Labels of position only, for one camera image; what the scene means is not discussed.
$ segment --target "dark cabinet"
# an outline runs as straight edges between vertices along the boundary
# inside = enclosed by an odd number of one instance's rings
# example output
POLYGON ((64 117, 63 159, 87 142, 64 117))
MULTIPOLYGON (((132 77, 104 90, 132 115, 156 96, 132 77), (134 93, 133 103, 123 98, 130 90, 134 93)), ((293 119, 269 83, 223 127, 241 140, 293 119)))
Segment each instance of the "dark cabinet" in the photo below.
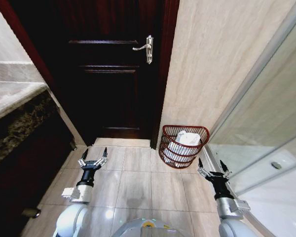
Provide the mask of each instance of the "dark cabinet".
POLYGON ((70 153, 72 135, 55 113, 0 162, 0 235, 18 236, 70 153))

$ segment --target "wastebasket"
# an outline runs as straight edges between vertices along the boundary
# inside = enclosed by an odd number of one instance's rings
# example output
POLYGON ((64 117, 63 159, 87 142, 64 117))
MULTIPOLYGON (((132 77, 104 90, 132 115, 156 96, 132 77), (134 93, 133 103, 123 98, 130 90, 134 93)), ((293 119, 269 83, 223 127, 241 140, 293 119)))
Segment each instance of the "wastebasket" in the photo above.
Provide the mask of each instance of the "wastebasket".
POLYGON ((209 131, 202 126, 181 126, 164 125, 162 127, 162 137, 159 145, 160 158, 168 166, 176 169, 189 167, 196 155, 209 140, 209 131), (177 134, 180 131, 198 133, 201 139, 196 146, 187 146, 176 142, 177 134))

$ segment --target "white tissue paper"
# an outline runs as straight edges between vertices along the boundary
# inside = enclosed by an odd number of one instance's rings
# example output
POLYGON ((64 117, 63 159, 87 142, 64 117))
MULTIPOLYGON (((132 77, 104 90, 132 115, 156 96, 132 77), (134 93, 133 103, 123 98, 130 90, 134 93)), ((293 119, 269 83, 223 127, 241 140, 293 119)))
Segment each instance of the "white tissue paper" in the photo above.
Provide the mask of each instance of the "white tissue paper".
MULTIPOLYGON (((178 133, 178 135, 176 137, 176 142, 181 143, 183 145, 187 145, 187 146, 197 146, 200 139, 201 139, 201 137, 199 134, 192 133, 192 132, 186 132, 186 131, 182 130, 178 133)), ((173 160, 181 161, 182 157, 178 157, 177 155, 175 155, 171 151, 173 151, 179 155, 189 155, 189 151, 191 149, 193 149, 193 148, 182 147, 182 146, 175 144, 174 142, 170 142, 168 145, 168 148, 164 150, 164 154, 173 160)), ((167 157, 165 157, 165 162, 166 163, 172 162, 172 160, 168 159, 167 157)), ((181 166, 184 166, 184 164, 175 163, 175 166, 181 167, 181 166)))

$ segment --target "door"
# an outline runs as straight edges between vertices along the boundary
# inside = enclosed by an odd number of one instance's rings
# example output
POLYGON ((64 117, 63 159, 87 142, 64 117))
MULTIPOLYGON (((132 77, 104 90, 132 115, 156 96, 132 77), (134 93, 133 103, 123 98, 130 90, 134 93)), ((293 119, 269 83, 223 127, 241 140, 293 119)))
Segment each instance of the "door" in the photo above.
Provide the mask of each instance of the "door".
POLYGON ((51 72, 56 97, 87 145, 96 137, 151 138, 163 1, 9 3, 51 72), (145 45, 149 35, 150 64, 146 49, 132 49, 145 45))

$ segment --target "door lever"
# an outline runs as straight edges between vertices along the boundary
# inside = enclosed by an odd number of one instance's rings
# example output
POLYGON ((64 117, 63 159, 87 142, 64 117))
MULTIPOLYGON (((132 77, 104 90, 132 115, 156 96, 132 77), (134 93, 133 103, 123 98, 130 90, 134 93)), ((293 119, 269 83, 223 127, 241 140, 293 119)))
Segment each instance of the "door lever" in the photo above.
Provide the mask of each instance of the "door lever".
POLYGON ((147 63, 150 64, 152 62, 152 46, 153 46, 153 37, 149 35, 146 38, 146 44, 140 48, 133 48, 134 51, 146 49, 147 63))

